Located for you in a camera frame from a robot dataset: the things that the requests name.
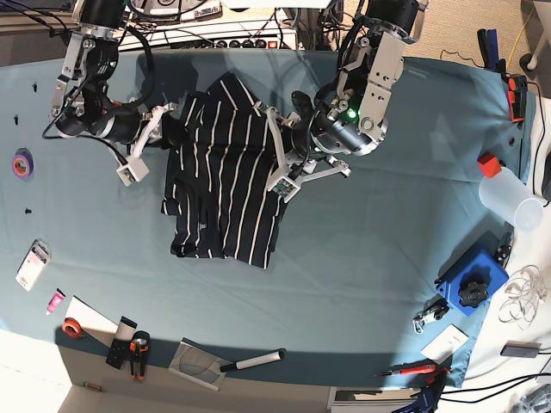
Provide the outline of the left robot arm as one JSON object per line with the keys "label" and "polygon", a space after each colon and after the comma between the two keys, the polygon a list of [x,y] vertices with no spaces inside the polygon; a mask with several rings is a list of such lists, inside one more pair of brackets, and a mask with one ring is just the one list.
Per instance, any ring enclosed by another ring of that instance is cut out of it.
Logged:
{"label": "left robot arm", "polygon": [[277,167],[267,190],[290,201],[305,182],[349,176],[349,165],[337,155],[362,157],[385,140],[392,87],[403,73],[406,46],[420,38],[427,7],[425,1],[369,2],[338,51],[336,76],[315,97],[295,91],[288,116],[255,103],[267,116],[275,146]]}

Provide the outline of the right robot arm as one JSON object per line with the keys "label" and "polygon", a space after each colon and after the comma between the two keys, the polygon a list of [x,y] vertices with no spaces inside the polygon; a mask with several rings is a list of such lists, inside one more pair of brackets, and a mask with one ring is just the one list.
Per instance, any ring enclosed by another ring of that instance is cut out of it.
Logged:
{"label": "right robot arm", "polygon": [[[56,79],[49,123],[43,139],[92,139],[106,145],[118,162],[117,175],[125,186],[149,173],[142,153],[163,137],[163,120],[177,110],[174,102],[149,111],[141,107],[154,91],[156,72],[152,49],[131,25],[136,9],[128,1],[79,1],[62,70]],[[139,96],[130,102],[108,97],[108,80],[119,63],[126,34],[134,36],[145,53],[145,79]]]}

